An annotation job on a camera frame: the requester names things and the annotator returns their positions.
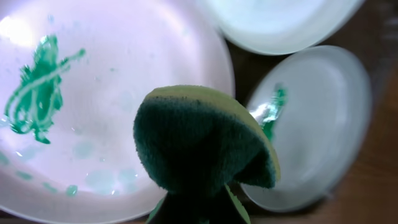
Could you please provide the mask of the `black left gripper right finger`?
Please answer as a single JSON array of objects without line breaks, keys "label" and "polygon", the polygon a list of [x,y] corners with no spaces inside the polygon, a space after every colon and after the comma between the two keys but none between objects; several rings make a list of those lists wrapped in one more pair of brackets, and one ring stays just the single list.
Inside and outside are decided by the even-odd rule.
[{"label": "black left gripper right finger", "polygon": [[224,186],[217,195],[217,223],[248,224],[249,216],[242,203]]}]

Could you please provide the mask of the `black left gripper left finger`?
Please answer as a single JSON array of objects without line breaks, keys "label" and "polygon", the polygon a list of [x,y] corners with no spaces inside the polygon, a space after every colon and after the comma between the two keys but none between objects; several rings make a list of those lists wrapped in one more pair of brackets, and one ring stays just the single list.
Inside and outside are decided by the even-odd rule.
[{"label": "black left gripper left finger", "polygon": [[166,224],[172,221],[174,197],[167,194],[152,211],[152,224]]}]

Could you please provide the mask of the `green yellow scrub sponge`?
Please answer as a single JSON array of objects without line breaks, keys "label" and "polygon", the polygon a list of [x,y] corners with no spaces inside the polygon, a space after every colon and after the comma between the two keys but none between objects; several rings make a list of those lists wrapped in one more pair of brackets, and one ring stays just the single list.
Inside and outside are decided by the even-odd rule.
[{"label": "green yellow scrub sponge", "polygon": [[277,154],[238,101],[204,86],[152,90],[133,127],[149,177],[174,197],[168,223],[217,223],[217,195],[238,182],[267,189],[280,179]]}]

